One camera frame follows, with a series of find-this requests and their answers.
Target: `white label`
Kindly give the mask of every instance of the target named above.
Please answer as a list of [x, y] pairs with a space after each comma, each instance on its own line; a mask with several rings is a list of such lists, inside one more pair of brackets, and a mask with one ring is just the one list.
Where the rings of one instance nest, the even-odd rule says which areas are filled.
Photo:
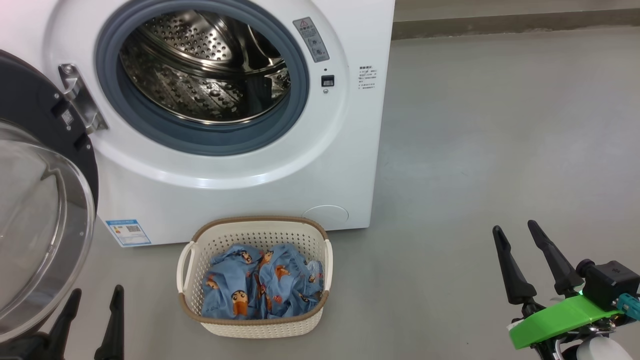
[[151, 244], [137, 220], [109, 220], [105, 222], [122, 246]]
[[512, 322], [511, 324], [507, 325], [507, 331], [511, 331], [514, 327], [516, 327], [516, 325], [518, 325], [519, 323], [521, 323], [523, 321], [524, 321], [524, 319], [518, 320], [516, 322]]
[[376, 79], [378, 78], [378, 70], [373, 66], [361, 66], [358, 69], [358, 90], [376, 88]]
[[311, 57], [313, 57], [314, 62], [317, 63], [329, 60], [329, 53], [326, 52], [326, 47], [320, 37], [320, 33], [318, 33], [316, 25], [314, 25], [314, 22], [311, 21], [310, 17], [295, 20], [293, 22], [293, 26], [298, 29], [298, 33], [300, 33], [302, 39], [307, 43], [307, 47], [309, 52], [311, 52]]

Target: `washing machine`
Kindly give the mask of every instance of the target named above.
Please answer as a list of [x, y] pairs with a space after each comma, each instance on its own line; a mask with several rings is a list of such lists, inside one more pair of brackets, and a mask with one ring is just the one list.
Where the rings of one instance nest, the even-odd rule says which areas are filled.
[[368, 227], [393, 10], [7, 1], [0, 118], [66, 142], [122, 246], [189, 241], [247, 215]]

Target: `concrete floor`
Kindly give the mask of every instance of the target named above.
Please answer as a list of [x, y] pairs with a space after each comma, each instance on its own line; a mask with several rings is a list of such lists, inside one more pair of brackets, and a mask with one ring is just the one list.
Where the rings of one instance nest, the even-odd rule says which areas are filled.
[[[95, 233], [67, 359], [91, 359], [116, 284], [127, 359], [536, 359], [513, 350], [493, 225], [537, 300], [556, 294], [528, 234], [572, 263], [640, 271], [640, 30], [392, 44], [372, 225], [330, 234], [332, 294], [311, 334], [235, 340], [180, 309], [182, 245], [121, 249]], [[640, 325], [614, 335], [640, 358]]]

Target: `blue clothing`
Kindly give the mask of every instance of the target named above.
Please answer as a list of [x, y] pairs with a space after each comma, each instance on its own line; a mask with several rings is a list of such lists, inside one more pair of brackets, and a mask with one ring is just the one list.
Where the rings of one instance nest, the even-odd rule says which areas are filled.
[[256, 282], [252, 274], [258, 267], [260, 251], [255, 247], [233, 245], [211, 259], [202, 279], [202, 316], [218, 319], [256, 318]]
[[233, 245], [211, 260], [202, 279], [202, 316], [224, 319], [267, 319], [302, 315], [319, 302], [323, 270], [308, 264], [294, 245], [281, 244], [262, 253]]

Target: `warning label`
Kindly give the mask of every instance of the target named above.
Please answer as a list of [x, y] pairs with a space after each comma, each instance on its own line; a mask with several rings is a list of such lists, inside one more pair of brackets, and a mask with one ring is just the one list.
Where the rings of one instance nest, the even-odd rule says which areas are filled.
[[373, 66], [361, 66], [358, 70], [358, 90], [376, 88], [378, 70]]
[[294, 21], [293, 26], [296, 27], [302, 39], [307, 43], [307, 48], [311, 52], [314, 62], [329, 60], [329, 53], [326, 52], [324, 42], [310, 17]]

